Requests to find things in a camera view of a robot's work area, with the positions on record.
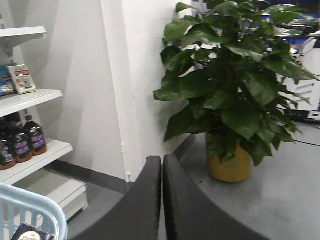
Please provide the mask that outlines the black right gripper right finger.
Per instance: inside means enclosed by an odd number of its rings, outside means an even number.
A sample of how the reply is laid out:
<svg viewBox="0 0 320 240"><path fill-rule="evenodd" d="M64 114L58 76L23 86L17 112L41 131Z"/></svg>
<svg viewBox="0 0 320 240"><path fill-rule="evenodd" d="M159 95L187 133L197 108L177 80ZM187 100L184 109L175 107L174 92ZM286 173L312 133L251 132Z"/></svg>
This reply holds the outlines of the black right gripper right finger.
<svg viewBox="0 0 320 240"><path fill-rule="evenodd" d="M167 239L265 239L214 204L197 187L173 154L164 156L162 181Z"/></svg>

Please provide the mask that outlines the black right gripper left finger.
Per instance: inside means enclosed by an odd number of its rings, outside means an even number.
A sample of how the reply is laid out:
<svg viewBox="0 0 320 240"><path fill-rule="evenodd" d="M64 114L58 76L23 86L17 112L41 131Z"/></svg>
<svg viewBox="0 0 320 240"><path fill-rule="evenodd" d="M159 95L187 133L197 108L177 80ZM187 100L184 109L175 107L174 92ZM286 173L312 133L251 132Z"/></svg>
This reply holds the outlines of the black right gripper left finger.
<svg viewBox="0 0 320 240"><path fill-rule="evenodd" d="M156 240L162 197L162 163L149 156L128 193L74 240Z"/></svg>

